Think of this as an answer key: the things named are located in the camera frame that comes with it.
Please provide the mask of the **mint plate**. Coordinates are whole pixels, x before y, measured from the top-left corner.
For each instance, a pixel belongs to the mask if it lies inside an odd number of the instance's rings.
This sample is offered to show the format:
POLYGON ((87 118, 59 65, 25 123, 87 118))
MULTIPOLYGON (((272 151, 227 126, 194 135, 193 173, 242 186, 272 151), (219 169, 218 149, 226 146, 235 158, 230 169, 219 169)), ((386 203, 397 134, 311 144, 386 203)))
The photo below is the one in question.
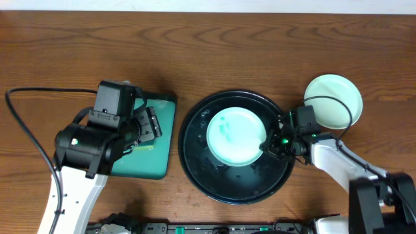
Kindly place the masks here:
POLYGON ((264 123, 254 112, 230 107, 213 116, 206 132, 213 156, 228 166, 247 166, 260 158, 260 145, 266 140, 264 123))
POLYGON ((344 103, 352 115, 354 125, 363 111, 363 100, 355 84, 343 76, 325 74, 313 79, 307 86, 304 99, 314 97, 305 102, 312 105, 316 121, 329 129, 345 129, 350 117, 344 103))

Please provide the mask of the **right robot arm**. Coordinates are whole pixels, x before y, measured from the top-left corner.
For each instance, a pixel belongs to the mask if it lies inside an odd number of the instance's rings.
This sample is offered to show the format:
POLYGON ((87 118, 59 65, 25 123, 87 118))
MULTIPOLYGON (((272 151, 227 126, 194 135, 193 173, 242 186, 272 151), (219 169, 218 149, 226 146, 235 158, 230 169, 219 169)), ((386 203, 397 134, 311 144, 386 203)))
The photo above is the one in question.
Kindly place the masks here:
POLYGON ((389 173, 349 150, 338 136, 322 133, 311 106, 291 110, 260 145, 268 156, 326 172, 349 194, 348 216, 312 220, 309 233, 414 233, 415 185, 405 173, 389 173))

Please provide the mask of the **green scouring sponge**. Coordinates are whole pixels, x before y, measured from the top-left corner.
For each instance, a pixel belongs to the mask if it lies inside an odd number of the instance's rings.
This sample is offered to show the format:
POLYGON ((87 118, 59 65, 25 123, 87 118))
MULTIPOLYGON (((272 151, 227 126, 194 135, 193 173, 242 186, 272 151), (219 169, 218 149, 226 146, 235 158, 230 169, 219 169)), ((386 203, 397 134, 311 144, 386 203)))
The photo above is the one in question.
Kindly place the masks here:
POLYGON ((135 149, 136 150, 150 150, 154 148, 155 140, 149 140, 145 142, 141 142, 135 149))

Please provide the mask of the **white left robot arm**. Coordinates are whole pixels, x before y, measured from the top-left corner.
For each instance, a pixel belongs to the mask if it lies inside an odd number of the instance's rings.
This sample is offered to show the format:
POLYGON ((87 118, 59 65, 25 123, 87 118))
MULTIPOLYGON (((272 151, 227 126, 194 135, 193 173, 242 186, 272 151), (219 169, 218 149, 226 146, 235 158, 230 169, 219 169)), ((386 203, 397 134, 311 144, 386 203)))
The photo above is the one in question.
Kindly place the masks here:
POLYGON ((161 137, 141 88, 102 81, 93 107, 83 109, 55 139, 54 178, 39 233, 84 233, 113 164, 161 137))

